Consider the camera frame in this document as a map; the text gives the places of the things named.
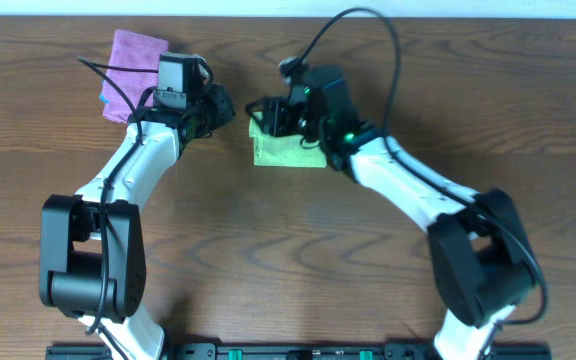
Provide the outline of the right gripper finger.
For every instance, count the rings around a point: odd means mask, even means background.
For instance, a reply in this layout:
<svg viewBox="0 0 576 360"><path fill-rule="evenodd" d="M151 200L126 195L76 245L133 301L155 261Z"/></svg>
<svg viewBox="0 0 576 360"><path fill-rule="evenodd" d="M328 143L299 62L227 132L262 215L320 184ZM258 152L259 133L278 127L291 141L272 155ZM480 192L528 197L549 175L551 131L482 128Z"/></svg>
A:
<svg viewBox="0 0 576 360"><path fill-rule="evenodd" d="M298 134L298 118L289 113L264 112L260 121L263 134L286 137Z"/></svg>
<svg viewBox="0 0 576 360"><path fill-rule="evenodd" d="M259 123L284 123L288 119L287 98L265 96L245 106L246 113Z"/></svg>

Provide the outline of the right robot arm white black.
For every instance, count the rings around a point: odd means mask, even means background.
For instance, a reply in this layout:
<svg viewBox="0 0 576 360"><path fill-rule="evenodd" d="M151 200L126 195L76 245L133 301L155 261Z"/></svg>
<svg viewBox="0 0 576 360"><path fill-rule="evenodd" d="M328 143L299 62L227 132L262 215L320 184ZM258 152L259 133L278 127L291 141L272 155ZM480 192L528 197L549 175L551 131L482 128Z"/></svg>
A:
<svg viewBox="0 0 576 360"><path fill-rule="evenodd" d="M316 143L328 164L374 190L427 235L434 280L447 308L433 346L442 359L489 359L497 332L535 287L544 287L512 199L456 184L360 119L346 88L297 85L287 97L245 107L259 130Z"/></svg>

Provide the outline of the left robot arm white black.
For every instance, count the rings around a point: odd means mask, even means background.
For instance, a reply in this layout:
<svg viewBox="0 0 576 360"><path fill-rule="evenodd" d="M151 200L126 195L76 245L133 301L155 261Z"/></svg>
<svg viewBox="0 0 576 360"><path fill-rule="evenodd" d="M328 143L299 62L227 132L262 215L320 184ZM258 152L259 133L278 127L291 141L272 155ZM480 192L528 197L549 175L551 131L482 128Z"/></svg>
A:
<svg viewBox="0 0 576 360"><path fill-rule="evenodd" d="M166 332L142 298L147 268L141 213L161 177L194 139L231 122L225 87L184 97L179 106L151 87L103 169L75 194L42 207L39 296L97 334L99 345L53 345L49 359L163 359Z"/></svg>

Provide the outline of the light green microfiber cloth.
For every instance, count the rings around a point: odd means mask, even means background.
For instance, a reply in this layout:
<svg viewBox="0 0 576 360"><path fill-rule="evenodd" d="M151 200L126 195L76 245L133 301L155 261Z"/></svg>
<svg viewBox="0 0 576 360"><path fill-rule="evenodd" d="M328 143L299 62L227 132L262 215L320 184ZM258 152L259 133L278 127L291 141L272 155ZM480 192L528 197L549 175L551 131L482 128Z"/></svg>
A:
<svg viewBox="0 0 576 360"><path fill-rule="evenodd" d="M309 148L299 135L272 137L261 131L253 117L249 123L253 139L253 163L265 167L325 168L327 160L318 144Z"/></svg>

